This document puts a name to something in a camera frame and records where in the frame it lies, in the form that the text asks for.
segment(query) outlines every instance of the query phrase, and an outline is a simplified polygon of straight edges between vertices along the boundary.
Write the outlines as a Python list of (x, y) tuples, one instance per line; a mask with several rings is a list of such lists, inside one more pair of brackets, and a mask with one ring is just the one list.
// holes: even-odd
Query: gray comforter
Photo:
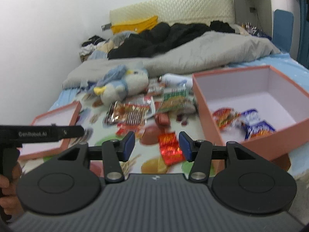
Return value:
[(79, 87), (86, 81), (96, 82), (120, 64), (134, 67), (142, 62), (149, 77), (156, 77), (165, 73), (189, 74), (229, 63), (249, 62), (276, 53), (280, 53), (279, 49), (267, 38), (206, 32), (193, 41), (153, 58), (85, 61), (69, 73), (63, 89)]

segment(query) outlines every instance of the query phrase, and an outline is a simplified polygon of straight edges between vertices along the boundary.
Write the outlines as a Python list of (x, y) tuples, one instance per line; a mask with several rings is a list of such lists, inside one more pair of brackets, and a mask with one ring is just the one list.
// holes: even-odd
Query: stuffed animal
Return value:
[(103, 79), (90, 88), (90, 93), (101, 97), (104, 105), (122, 101), (139, 94), (148, 86), (148, 72), (144, 68), (129, 69), (125, 65), (111, 69)]

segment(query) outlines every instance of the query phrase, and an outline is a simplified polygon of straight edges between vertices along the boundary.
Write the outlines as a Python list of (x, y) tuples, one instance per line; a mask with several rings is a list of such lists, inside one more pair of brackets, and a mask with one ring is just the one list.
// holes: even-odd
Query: white bottle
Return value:
[(188, 90), (192, 90), (193, 81), (192, 77), (166, 73), (159, 78), (160, 82), (165, 83), (167, 86), (182, 86), (187, 85)]

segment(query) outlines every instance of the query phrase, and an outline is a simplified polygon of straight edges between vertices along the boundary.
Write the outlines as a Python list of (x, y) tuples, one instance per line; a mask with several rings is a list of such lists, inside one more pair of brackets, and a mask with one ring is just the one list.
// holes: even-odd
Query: human hand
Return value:
[(4, 197), (0, 198), (0, 206), (3, 207), (7, 215), (16, 215), (23, 211), (21, 204), (16, 196), (16, 184), (22, 174), (19, 163), (12, 170), (12, 179), (10, 183), (8, 178), (0, 174), (0, 188)]

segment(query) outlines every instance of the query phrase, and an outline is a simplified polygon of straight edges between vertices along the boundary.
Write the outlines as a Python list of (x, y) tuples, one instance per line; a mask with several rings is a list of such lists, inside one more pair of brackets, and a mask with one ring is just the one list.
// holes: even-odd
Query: open pink box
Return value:
[[(36, 116), (31, 125), (51, 125), (52, 123), (75, 125), (80, 110), (80, 102), (73, 101), (71, 104)], [(23, 148), (19, 148), (19, 160), (32, 160), (61, 153), (68, 148), (69, 141), (70, 139), (66, 138), (58, 142), (24, 144)]]
[[(309, 141), (309, 93), (272, 66), (231, 68), (193, 74), (200, 121), (205, 138), (216, 145), (237, 141), (268, 160), (274, 160)], [(220, 131), (212, 112), (232, 107), (255, 108), (275, 129), (271, 135), (244, 141), (240, 129)], [(216, 171), (222, 161), (213, 161)]]

